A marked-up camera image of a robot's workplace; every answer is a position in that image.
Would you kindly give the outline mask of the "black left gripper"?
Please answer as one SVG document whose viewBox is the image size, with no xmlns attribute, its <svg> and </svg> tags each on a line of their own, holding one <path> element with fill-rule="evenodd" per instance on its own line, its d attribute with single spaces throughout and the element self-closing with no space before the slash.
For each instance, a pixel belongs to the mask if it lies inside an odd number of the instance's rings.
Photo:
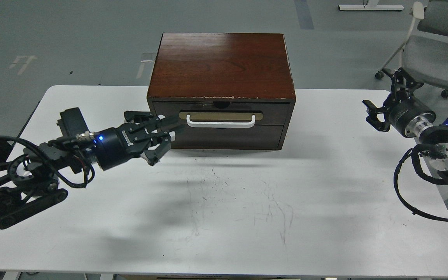
<svg viewBox="0 0 448 280">
<path fill-rule="evenodd" d="M 132 158 L 143 158 L 148 165 L 156 165 L 171 149 L 176 133 L 185 130 L 184 125 L 177 124 L 177 115 L 162 118 L 134 110 L 123 115 L 126 123 L 94 133 L 93 154 L 104 171 Z"/>
</svg>

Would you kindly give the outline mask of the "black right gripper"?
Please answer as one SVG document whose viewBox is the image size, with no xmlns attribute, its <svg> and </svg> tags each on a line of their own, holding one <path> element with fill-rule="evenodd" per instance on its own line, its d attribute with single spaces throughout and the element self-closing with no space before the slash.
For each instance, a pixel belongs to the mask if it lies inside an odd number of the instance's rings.
<svg viewBox="0 0 448 280">
<path fill-rule="evenodd" d="M 404 68 L 383 69 L 391 78 L 391 92 L 382 107 L 376 107 L 370 100 L 363 100 L 366 106 L 366 122 L 380 132 L 388 132 L 394 127 L 404 138 L 418 138 L 433 126 L 436 113 L 414 97 L 414 91 L 423 87 L 424 82 L 416 81 Z M 384 122 L 378 115 L 383 114 Z"/>
</svg>

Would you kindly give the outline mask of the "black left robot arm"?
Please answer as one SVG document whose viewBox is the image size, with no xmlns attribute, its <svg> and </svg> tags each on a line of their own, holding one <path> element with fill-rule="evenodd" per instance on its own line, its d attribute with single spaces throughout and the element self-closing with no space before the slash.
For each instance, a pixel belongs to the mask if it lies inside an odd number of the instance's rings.
<svg viewBox="0 0 448 280">
<path fill-rule="evenodd" d="M 0 135 L 0 142 L 24 147 L 23 154 L 0 163 L 0 230 L 7 229 L 58 203 L 68 196 L 60 188 L 87 187 L 95 178 L 93 165 L 110 170 L 132 158 L 153 166 L 170 149 L 184 127 L 177 115 L 127 110 L 117 128 L 90 131 L 79 108 L 60 113 L 62 136 L 36 145 L 23 138 Z"/>
</svg>

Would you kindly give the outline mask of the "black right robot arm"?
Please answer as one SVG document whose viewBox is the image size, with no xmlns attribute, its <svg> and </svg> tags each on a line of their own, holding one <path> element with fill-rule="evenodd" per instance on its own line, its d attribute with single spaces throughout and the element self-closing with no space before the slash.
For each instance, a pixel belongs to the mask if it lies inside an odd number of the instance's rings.
<svg viewBox="0 0 448 280">
<path fill-rule="evenodd" d="M 412 214 L 448 222 L 448 218 L 426 213 L 409 204 L 398 186 L 398 176 L 408 158 L 412 160 L 415 173 L 421 179 L 436 186 L 448 186 L 448 118 L 442 124 L 434 124 L 435 112 L 414 96 L 414 91 L 424 83 L 416 81 L 405 69 L 399 68 L 393 74 L 383 70 L 377 77 L 383 74 L 391 78 L 391 92 L 381 107 L 363 100 L 367 108 L 366 122 L 382 132 L 388 132 L 394 127 L 404 138 L 416 140 L 416 145 L 405 152 L 395 169 L 393 185 L 396 195 Z"/>
</svg>

